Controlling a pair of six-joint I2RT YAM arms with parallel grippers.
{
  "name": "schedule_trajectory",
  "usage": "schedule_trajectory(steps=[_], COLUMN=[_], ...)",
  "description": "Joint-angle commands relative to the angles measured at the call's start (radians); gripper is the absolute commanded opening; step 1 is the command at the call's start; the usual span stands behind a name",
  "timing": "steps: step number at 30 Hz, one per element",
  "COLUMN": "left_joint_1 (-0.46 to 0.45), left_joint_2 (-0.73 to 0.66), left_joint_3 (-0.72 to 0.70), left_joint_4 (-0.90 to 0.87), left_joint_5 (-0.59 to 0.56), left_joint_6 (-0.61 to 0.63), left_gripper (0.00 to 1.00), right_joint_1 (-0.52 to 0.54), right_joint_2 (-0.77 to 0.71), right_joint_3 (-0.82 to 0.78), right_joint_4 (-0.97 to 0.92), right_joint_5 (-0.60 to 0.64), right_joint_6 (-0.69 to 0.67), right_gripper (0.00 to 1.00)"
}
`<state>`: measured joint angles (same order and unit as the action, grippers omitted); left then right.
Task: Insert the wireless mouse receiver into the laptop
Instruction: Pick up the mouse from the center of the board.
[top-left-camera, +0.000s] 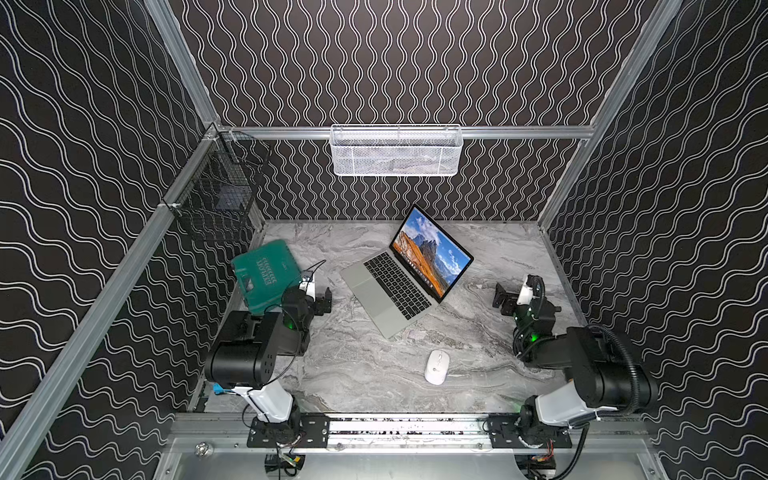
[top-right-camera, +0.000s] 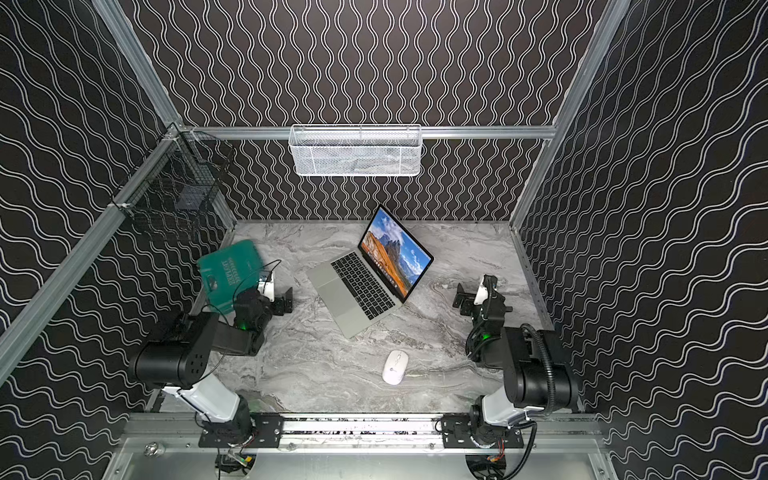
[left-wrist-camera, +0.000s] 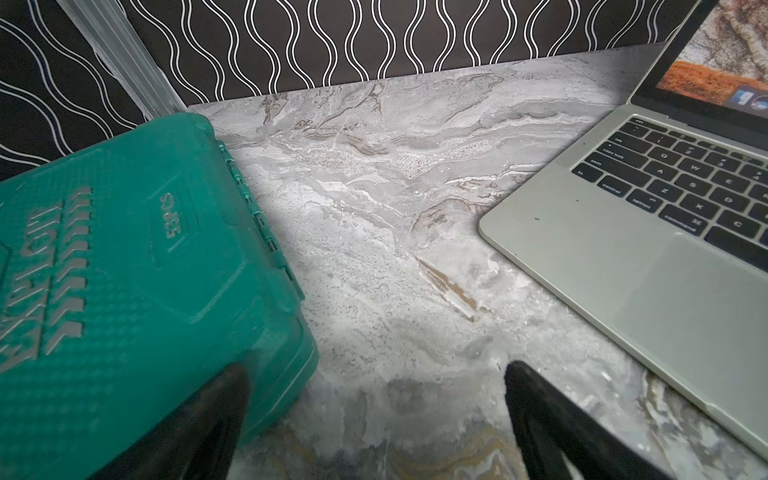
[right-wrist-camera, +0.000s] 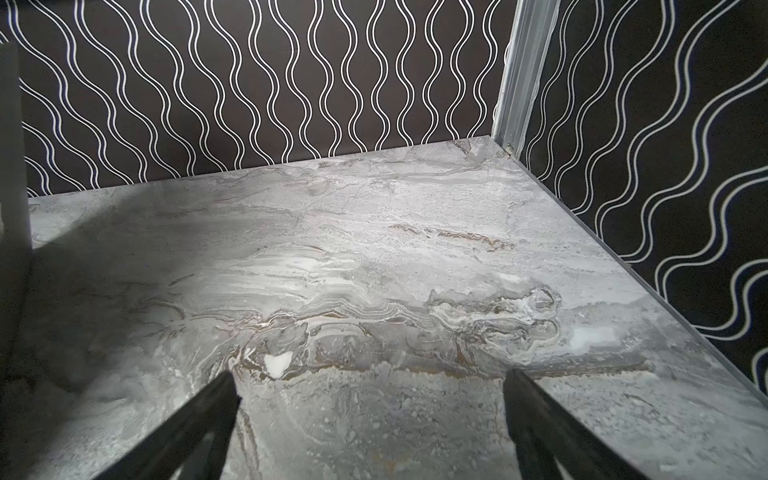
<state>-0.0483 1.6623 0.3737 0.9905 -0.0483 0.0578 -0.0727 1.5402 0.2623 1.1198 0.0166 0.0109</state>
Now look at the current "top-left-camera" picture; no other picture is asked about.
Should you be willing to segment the white wireless mouse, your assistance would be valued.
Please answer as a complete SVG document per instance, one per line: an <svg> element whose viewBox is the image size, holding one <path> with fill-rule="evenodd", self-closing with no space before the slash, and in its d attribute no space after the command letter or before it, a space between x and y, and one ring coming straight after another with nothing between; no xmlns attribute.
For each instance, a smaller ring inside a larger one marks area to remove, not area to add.
<svg viewBox="0 0 768 480"><path fill-rule="evenodd" d="M427 359L424 378L432 385L442 385L447 377L450 356L444 350L433 350Z"/></svg>

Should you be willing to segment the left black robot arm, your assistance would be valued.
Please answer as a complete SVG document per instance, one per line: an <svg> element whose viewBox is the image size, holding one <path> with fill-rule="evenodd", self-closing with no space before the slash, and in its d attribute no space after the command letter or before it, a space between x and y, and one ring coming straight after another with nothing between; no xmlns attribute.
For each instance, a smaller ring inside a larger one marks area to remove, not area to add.
<svg viewBox="0 0 768 480"><path fill-rule="evenodd" d="M280 299L257 314L231 312L210 348L204 365L206 380L220 391L245 402L241 421L248 428L250 448L324 448L330 419L303 413L295 396L280 384L290 366L310 343L310 326L329 314L332 291L316 295L313 284L288 287Z"/></svg>

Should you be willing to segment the silver laptop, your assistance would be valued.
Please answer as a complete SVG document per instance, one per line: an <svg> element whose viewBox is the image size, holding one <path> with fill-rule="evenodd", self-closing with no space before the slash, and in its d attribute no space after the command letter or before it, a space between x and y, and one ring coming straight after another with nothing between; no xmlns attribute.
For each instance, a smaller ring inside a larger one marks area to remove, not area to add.
<svg viewBox="0 0 768 480"><path fill-rule="evenodd" d="M381 252L341 272L383 337L390 339L439 306L474 256L413 205Z"/></svg>

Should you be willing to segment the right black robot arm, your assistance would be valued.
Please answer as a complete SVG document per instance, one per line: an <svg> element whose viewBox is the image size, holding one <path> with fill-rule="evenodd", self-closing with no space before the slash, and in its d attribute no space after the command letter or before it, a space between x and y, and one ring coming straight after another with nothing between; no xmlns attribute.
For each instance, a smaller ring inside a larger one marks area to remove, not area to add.
<svg viewBox="0 0 768 480"><path fill-rule="evenodd" d="M489 416L485 426L495 448L563 448L573 428L657 402L658 383L625 336L597 324L553 333L561 308L547 298L541 277L526 276L517 294L496 284L492 306L514 321L513 353L525 367L559 370L567 379L526 399L515 414Z"/></svg>

